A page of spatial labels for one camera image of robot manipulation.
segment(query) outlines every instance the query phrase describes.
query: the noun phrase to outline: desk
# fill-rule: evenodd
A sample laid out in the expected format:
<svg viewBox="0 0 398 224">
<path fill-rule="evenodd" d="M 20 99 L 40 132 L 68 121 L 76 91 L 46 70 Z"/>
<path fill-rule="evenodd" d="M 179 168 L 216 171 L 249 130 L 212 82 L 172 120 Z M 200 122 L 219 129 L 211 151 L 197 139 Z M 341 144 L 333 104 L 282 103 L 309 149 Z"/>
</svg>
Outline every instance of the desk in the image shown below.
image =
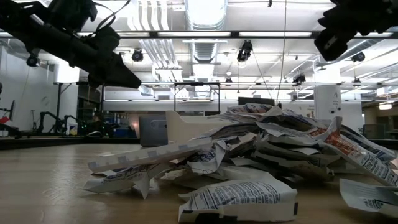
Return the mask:
<svg viewBox="0 0 398 224">
<path fill-rule="evenodd" d="M 104 152 L 139 150 L 140 145 L 43 147 L 0 151 L 1 223 L 177 223 L 178 193 L 191 189 L 152 181 L 143 200 L 136 189 L 116 194 L 93 194 L 81 188 L 92 178 L 86 160 Z M 370 184 L 360 175 L 344 178 Z M 297 186 L 298 217 L 289 223 L 383 223 L 376 213 L 349 208 L 338 190 L 338 181 Z"/>
</svg>

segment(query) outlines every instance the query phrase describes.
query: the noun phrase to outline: workbench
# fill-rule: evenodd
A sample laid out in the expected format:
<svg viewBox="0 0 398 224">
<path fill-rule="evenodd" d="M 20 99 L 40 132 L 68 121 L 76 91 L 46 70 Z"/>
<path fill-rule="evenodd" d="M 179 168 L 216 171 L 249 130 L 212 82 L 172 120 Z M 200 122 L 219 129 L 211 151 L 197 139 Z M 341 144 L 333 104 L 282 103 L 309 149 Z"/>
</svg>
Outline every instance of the workbench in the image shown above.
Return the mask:
<svg viewBox="0 0 398 224">
<path fill-rule="evenodd" d="M 93 194 L 81 188 L 94 178 L 86 161 L 105 152 L 139 150 L 140 145 L 79 144 L 0 151 L 1 223 L 177 223 L 177 194 L 192 191 L 153 180 L 146 200 L 133 188 L 116 194 Z M 361 175 L 343 178 L 377 184 Z M 332 183 L 297 186 L 298 216 L 289 223 L 394 223 L 376 213 L 349 208 Z"/>
</svg>

